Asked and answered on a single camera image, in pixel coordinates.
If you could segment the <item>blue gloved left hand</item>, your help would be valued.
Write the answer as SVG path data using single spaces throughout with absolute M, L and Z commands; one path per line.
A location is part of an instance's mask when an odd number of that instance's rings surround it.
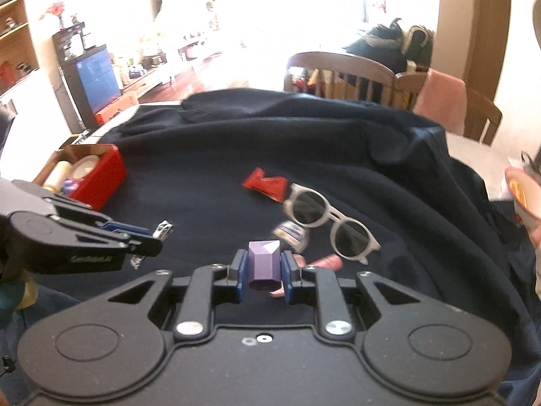
M 5 329 L 17 310 L 34 305 L 39 297 L 39 287 L 30 273 L 23 270 L 13 281 L 1 282 L 1 328 Z

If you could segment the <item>blue gloved right hand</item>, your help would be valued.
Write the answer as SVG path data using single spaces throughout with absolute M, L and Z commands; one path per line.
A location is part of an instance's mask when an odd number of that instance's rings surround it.
M 540 248 L 540 185 L 523 170 L 509 167 L 505 181 L 514 201 L 518 218 L 526 228 L 535 248 Z

